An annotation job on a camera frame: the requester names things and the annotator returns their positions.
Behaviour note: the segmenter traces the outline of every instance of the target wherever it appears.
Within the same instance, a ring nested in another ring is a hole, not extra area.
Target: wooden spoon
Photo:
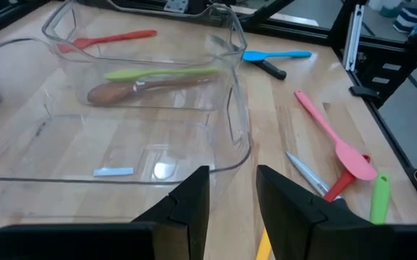
[[[212,74],[203,77],[184,77],[155,82],[108,82],[93,88],[87,94],[87,100],[96,105],[110,105],[154,87],[196,86],[212,81],[218,76],[218,74]]]
[[[314,107],[310,99],[302,91],[295,91],[295,96],[308,112],[316,119],[322,128],[335,142],[335,152],[345,168],[356,178],[371,181],[376,178],[377,171],[366,161],[358,150],[345,143],[325,121],[321,113]]]

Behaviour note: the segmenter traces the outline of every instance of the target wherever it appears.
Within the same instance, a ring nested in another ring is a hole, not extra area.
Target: red spatula
[[[370,163],[370,157],[363,155],[364,159]],[[356,180],[356,177],[348,170],[343,171],[343,174],[338,178],[337,182],[333,184],[332,188],[324,195],[324,199],[328,202],[333,202],[335,198],[342,193],[350,184]]]
[[[111,35],[101,38],[78,38],[73,41],[73,44],[80,49],[84,49],[88,46],[97,44],[97,43],[110,43],[117,40],[131,40],[131,39],[139,39],[139,38],[146,38],[152,37],[157,35],[156,30],[142,30],[142,31],[135,31],[135,32],[128,32],[120,35]],[[59,50],[62,53],[68,53],[73,51],[73,48],[70,48],[68,45],[59,44]]]
[[[365,181],[375,179],[377,171],[366,161],[366,159],[364,159],[361,153],[352,148],[349,144],[346,144],[337,133],[333,131],[332,127],[325,121],[324,117],[314,107],[310,99],[300,90],[295,91],[295,96],[330,137],[332,137],[335,142],[337,157],[345,168],[358,179]]]

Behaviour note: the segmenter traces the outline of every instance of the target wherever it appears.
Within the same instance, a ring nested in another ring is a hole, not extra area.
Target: red object
[[[364,159],[370,163],[370,157],[368,155],[363,155]],[[324,195],[324,199],[328,202],[333,202],[335,198],[340,194],[346,187],[348,187],[352,182],[356,180],[356,177],[351,174],[348,170],[345,170],[343,174],[339,177],[337,182],[333,184],[329,192]]]
[[[120,35],[112,35],[112,36],[105,36],[101,38],[78,38],[73,41],[73,44],[80,49],[86,48],[88,46],[97,44],[97,43],[110,43],[117,40],[131,40],[131,39],[139,39],[139,38],[146,38],[152,37],[157,35],[156,30],[142,30],[142,31],[135,31],[135,32],[128,32]],[[68,53],[73,51],[74,49],[68,45],[59,44],[59,50],[62,53]]]

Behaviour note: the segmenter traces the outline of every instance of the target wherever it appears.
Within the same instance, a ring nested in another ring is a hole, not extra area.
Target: green handle
[[[159,74],[188,74],[188,75],[201,75],[201,74],[214,74],[219,72],[217,67],[208,67],[201,69],[122,69],[118,71],[109,72],[104,74],[104,77],[112,82],[126,82],[135,81],[140,77],[146,77]]]
[[[379,173],[375,178],[372,204],[370,208],[370,221],[376,225],[384,224],[390,204],[390,178]]]

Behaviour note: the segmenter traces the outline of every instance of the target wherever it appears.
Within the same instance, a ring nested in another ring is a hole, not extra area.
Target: plastic spatula
[[[368,155],[363,155],[364,159],[370,163],[370,157]],[[337,182],[333,184],[329,192],[324,195],[324,199],[328,202],[332,202],[338,195],[342,193],[350,184],[356,180],[356,177],[351,174],[347,169],[343,171],[343,174],[338,178]]]
[[[123,69],[119,71],[109,72],[104,74],[107,80],[112,82],[126,82],[134,81],[140,77],[164,74],[185,74],[185,75],[208,75],[218,73],[220,71],[217,67],[207,68],[188,68],[188,69]]]
[[[312,55],[309,51],[282,51],[265,53],[261,51],[245,51],[242,59],[244,61],[263,61],[269,57],[308,58]]]
[[[300,90],[295,91],[295,96],[330,137],[332,137],[335,142],[335,152],[345,168],[356,178],[361,180],[370,181],[375,179],[377,171],[366,161],[366,159],[364,159],[361,153],[352,148],[349,144],[346,144],[337,133],[333,131],[332,127],[325,121],[324,117],[314,107],[310,99]]]
[[[98,43],[110,43],[113,41],[118,40],[131,40],[131,39],[139,39],[139,38],[146,38],[157,35],[156,30],[142,30],[142,31],[135,31],[135,32],[128,32],[120,35],[111,35],[105,36],[100,38],[78,38],[73,41],[73,45],[75,45],[79,49],[86,48],[88,46],[98,44]],[[70,48],[68,45],[59,44],[59,50],[62,53],[68,53],[73,51],[73,48]]]
[[[384,224],[390,205],[390,177],[380,173],[375,178],[374,190],[370,208],[370,221],[374,224]]]

